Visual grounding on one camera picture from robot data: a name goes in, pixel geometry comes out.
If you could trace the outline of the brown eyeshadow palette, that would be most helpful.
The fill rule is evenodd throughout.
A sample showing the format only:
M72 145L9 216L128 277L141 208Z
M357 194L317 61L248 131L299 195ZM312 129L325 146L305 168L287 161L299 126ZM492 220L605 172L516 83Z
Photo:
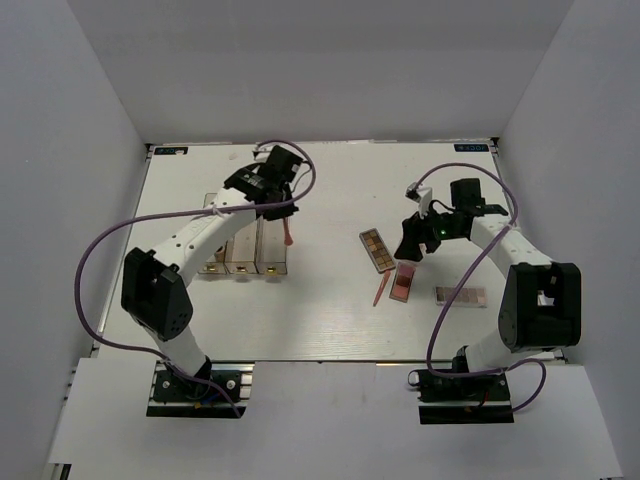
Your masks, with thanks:
M361 232L359 238L378 273L396 268L396 263L376 228Z

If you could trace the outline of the orange makeup brush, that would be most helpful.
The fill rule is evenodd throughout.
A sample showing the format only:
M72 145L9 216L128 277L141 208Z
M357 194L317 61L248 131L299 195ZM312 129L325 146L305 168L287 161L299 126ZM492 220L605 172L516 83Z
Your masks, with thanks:
M283 218L282 222L283 222L284 245L287 247L290 247L293 245L294 240L292 238L291 231L290 231L289 219Z

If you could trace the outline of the pink blush palette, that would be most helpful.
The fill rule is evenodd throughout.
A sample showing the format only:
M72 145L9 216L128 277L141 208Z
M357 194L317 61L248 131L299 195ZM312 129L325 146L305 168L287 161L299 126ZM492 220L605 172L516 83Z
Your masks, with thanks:
M403 303L408 301L415 272L414 265L406 262L398 263L389 293L390 299Z

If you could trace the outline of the long nude eyeshadow palette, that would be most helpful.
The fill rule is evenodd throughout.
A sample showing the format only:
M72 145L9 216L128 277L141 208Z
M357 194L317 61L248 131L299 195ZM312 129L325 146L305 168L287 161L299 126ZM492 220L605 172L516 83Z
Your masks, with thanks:
M453 296L454 287L436 286L434 288L435 302L444 306ZM487 306L487 294L483 287L463 287L455 296L453 307L485 308Z

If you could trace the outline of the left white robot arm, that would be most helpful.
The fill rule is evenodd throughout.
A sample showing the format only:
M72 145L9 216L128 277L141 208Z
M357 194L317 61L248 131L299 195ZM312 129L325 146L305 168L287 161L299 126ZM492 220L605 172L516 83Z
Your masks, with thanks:
M188 287L205 262L241 229L259 218L292 216L298 207L292 183L300 167L315 166L299 146L271 140L265 160L232 173L214 201L171 238L144 251L134 248L124 260L121 306L155 342L159 357L177 374L177 387L199 399L211 387L211 361L189 324L193 304Z

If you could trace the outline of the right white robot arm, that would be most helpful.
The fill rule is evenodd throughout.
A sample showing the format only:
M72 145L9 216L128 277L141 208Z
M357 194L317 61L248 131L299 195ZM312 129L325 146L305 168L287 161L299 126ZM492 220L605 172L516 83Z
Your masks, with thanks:
M407 189L418 210L403 221L394 256L417 263L445 241L466 239L503 275L505 289L495 329L462 347L452 362L453 390L472 399L486 389L487 375L579 343L582 278L575 264L557 262L538 250L508 219L504 207L487 203L479 179L454 181L450 190L451 205L439 212L431 188Z

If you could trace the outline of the middle clear organizer bin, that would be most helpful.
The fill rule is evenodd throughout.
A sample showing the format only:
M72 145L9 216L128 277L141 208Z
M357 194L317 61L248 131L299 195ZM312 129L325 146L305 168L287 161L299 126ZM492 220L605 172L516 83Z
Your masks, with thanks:
M240 229L226 245L224 265L233 275L257 274L258 222Z

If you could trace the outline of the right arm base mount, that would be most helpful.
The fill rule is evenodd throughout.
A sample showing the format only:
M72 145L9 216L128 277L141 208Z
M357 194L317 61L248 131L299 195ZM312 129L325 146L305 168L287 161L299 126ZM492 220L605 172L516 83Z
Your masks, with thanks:
M426 369L412 370L408 386L418 392L421 425L488 425L514 422L504 374L444 378Z

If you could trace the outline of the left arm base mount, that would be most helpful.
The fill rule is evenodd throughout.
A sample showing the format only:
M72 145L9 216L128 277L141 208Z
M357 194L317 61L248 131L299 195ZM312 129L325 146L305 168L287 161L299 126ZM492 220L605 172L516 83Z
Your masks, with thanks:
M248 405L254 364L213 363L210 381L233 401L234 407L211 386L191 384L157 362L146 416L151 418L239 419Z

